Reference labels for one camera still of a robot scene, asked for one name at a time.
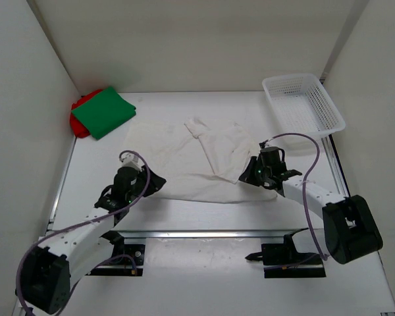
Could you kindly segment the red t shirt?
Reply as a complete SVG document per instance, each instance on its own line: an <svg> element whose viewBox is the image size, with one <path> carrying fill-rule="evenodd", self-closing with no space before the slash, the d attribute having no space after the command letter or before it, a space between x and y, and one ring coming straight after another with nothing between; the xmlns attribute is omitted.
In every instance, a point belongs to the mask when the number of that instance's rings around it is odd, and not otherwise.
<svg viewBox="0 0 395 316"><path fill-rule="evenodd" d="M85 104L85 102L89 101L92 97L102 91L102 89L98 89L89 93L88 95L83 95L76 103L72 104L71 109L74 110L79 106ZM74 135L77 138L85 138L90 135L88 129L72 113L70 114L69 123Z"/></svg>

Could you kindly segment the green t shirt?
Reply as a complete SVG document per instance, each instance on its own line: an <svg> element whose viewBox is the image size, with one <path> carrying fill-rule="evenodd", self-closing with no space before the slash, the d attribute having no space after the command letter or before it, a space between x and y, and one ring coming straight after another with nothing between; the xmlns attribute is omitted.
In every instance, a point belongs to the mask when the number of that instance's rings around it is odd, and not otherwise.
<svg viewBox="0 0 395 316"><path fill-rule="evenodd" d="M71 113L88 129L91 137L100 140L135 117L136 107L125 101L113 87L108 87Z"/></svg>

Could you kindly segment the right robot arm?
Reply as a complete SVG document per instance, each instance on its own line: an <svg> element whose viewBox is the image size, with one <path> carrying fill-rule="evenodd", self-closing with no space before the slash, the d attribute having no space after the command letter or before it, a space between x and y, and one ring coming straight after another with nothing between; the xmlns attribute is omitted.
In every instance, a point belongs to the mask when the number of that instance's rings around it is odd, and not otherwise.
<svg viewBox="0 0 395 316"><path fill-rule="evenodd" d="M251 157L239 181L274 190L322 218L327 251L340 264L383 247L382 236L363 197L332 193L305 179L300 171L287 169L281 148L266 147L257 157Z"/></svg>

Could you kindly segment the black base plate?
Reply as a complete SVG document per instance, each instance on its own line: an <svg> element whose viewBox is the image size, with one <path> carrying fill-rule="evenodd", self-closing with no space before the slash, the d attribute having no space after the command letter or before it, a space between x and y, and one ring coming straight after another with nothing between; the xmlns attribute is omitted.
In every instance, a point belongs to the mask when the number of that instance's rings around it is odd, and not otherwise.
<svg viewBox="0 0 395 316"><path fill-rule="evenodd" d="M108 260L89 275L101 277L141 277L144 272L145 239L129 239L115 231L103 235L113 247Z"/></svg>
<svg viewBox="0 0 395 316"><path fill-rule="evenodd" d="M318 253L300 253L293 241L295 230L283 236L281 243L264 243L261 251L245 257L249 262L262 262L264 278L325 278L323 261Z"/></svg>

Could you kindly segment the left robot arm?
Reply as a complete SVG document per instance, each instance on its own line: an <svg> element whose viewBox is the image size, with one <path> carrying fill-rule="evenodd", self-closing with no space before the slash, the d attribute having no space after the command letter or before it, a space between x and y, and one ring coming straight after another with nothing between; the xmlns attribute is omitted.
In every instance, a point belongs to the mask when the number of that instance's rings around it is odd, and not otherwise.
<svg viewBox="0 0 395 316"><path fill-rule="evenodd" d="M22 258L15 294L27 315L32 306L58 315L80 279L107 264L136 267L125 252L124 238L114 230L140 198L158 192L166 180L146 166L121 167L83 222L36 242Z"/></svg>

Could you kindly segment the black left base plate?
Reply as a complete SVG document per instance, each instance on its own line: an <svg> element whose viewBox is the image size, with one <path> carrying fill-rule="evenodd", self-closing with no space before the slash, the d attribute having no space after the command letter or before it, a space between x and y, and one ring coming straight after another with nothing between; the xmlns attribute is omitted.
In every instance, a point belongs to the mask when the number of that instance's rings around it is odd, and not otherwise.
<svg viewBox="0 0 395 316"><path fill-rule="evenodd" d="M141 277L144 272L145 239L129 239L115 231L103 235L113 247L108 260L89 275L101 277Z"/></svg>

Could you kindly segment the white cloth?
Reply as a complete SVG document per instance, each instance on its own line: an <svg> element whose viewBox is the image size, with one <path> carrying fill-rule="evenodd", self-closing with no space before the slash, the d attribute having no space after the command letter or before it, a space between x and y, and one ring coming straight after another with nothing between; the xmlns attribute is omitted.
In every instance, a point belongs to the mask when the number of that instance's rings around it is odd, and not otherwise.
<svg viewBox="0 0 395 316"><path fill-rule="evenodd" d="M153 198L208 203L275 199L274 191L240 182L259 145L237 122L191 117L183 123L131 122L123 149L138 152L166 179Z"/></svg>

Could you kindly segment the aluminium rail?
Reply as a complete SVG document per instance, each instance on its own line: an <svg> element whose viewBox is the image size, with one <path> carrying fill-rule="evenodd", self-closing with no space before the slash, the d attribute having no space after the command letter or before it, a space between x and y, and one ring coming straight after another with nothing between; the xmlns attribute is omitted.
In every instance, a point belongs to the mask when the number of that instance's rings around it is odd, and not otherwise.
<svg viewBox="0 0 395 316"><path fill-rule="evenodd" d="M146 238L282 238L285 234L297 232L291 230L119 230L125 239Z"/></svg>

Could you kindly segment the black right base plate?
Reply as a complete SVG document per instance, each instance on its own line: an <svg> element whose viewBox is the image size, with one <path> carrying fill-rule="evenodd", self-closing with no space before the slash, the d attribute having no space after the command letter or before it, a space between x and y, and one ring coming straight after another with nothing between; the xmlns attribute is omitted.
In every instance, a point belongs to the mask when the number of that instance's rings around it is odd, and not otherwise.
<svg viewBox="0 0 395 316"><path fill-rule="evenodd" d="M295 230L283 236L281 243L264 243L261 251L245 257L249 262L262 262L264 278L325 278L323 261L318 253L300 253L293 241Z"/></svg>

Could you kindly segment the white plastic basket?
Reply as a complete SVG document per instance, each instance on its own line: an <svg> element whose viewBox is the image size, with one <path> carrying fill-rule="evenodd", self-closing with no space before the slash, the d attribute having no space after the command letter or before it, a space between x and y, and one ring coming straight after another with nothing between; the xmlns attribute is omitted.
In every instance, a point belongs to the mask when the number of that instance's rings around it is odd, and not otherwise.
<svg viewBox="0 0 395 316"><path fill-rule="evenodd" d="M310 141L297 133L320 141L346 127L345 120L319 81L310 73L273 76L262 81L267 103L282 142L293 149L308 147Z"/></svg>

